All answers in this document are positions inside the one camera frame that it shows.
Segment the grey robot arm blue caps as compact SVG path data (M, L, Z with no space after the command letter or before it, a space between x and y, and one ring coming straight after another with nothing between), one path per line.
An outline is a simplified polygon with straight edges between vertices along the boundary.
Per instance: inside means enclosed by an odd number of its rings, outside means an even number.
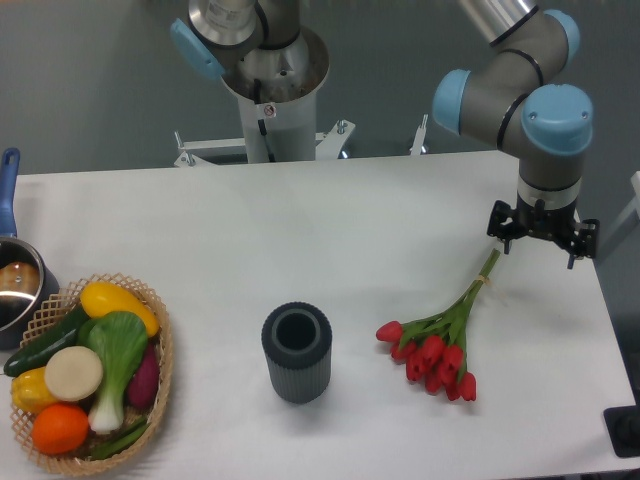
M462 9L494 51L481 72L454 70L431 115L460 136L519 162L517 202L497 202L487 232L555 243L571 259L597 254L599 224L575 216L592 135L589 96L554 78L580 45L574 20L533 1L465 1ZM329 71L321 38L296 1L192 1L170 35L183 59L236 97L252 163L315 160L316 95Z

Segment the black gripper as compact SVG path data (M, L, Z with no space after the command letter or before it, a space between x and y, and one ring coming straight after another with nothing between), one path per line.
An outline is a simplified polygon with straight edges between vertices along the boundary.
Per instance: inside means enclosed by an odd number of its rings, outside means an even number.
M497 200L489 217L487 234L503 245L505 254L510 253L513 240L524 236L569 245L567 268L572 269L577 260L596 257L600 233L599 220L575 220L576 205L574 200L565 207L549 210L542 200L530 205L518 197L513 209Z

